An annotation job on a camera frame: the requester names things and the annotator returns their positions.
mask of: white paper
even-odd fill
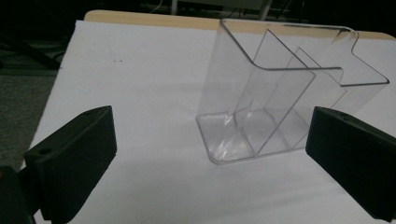
[[[372,219],[303,150],[222,166],[209,161],[195,115],[215,37],[77,23],[32,146],[79,113],[112,105],[119,148],[70,223],[386,223]],[[358,47],[396,81],[395,42]],[[395,95],[391,84],[358,115],[396,135]],[[40,213],[35,218],[46,223]]]

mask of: clear plastic holder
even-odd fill
[[[346,27],[222,20],[196,121],[222,164],[305,147],[316,105],[355,113],[388,79]]]

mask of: white sheet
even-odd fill
[[[77,23],[32,146],[79,113],[112,105],[119,149],[71,223],[386,223],[304,151],[209,161],[194,118],[215,36]],[[391,82],[358,117],[396,135],[396,44],[361,40],[356,53]]]

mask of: dark background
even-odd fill
[[[70,36],[76,20],[83,20],[93,9],[148,12],[145,4],[157,5],[153,0],[1,0],[0,29],[21,38],[59,38]],[[354,30],[383,32],[396,36],[396,21],[390,0],[371,4],[358,0],[274,0],[269,15],[283,16],[307,23],[343,25]],[[163,6],[171,5],[164,0]],[[190,8],[180,2],[179,7]],[[195,10],[219,9],[191,4]]]

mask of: clear plastic compartment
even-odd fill
[[[355,113],[389,81],[346,27],[222,20],[196,121],[214,163],[305,147],[316,105]]]

